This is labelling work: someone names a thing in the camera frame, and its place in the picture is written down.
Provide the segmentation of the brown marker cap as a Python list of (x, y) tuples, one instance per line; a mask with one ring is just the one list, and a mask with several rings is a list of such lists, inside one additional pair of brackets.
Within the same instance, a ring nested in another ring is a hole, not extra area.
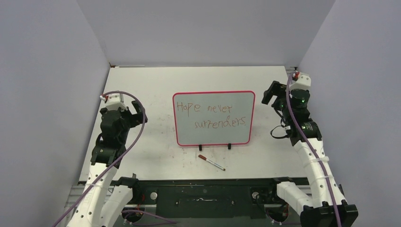
[(203, 155), (198, 155), (198, 157), (201, 158), (202, 160), (205, 160), (205, 161), (207, 160), (207, 158)]

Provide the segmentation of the pink framed whiteboard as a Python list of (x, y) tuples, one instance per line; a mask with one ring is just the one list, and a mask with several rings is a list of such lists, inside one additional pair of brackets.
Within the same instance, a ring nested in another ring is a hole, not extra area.
[(177, 144), (249, 143), (255, 98), (250, 90), (175, 93), (172, 100)]

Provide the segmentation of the white whiteboard marker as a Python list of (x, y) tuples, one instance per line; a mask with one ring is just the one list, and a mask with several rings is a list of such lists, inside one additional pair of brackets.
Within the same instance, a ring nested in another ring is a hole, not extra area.
[(225, 171), (225, 170), (226, 170), (224, 167), (222, 167), (221, 165), (219, 165), (219, 164), (217, 164), (217, 163), (211, 161), (210, 159), (207, 159), (206, 162), (208, 162), (208, 163), (210, 163), (211, 165), (213, 165), (213, 166), (219, 168), (219, 169), (222, 170), (222, 171)]

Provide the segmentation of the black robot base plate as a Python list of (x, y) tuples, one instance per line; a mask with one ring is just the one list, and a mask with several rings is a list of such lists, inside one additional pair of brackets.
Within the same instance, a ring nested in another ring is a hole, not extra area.
[(128, 186), (125, 208), (154, 211), (164, 218), (295, 218), (299, 215), (277, 195), (278, 178), (209, 180), (138, 180), (121, 177), (111, 186)]

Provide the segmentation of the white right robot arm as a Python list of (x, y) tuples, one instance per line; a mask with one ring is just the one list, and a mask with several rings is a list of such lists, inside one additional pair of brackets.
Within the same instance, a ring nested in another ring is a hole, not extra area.
[(299, 155), (309, 182), (311, 195), (302, 192), (291, 181), (282, 181), (268, 188), (272, 202), (284, 200), (300, 216), (303, 227), (350, 227), (358, 217), (356, 205), (349, 204), (336, 183), (323, 147), (323, 137), (307, 109), (310, 92), (273, 81), (264, 91), (262, 104), (271, 104), (281, 118), (292, 147)]

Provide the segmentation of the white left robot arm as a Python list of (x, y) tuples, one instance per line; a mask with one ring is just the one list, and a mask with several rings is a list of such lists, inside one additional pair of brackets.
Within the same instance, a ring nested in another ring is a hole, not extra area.
[(92, 150), (87, 183), (67, 226), (112, 227), (126, 203), (140, 200), (141, 190), (133, 185), (119, 186), (107, 198), (109, 186), (128, 151), (126, 141), (130, 129), (144, 126), (148, 121), (142, 104), (134, 100), (132, 105), (135, 114), (122, 101), (107, 100), (100, 110), (101, 133)]

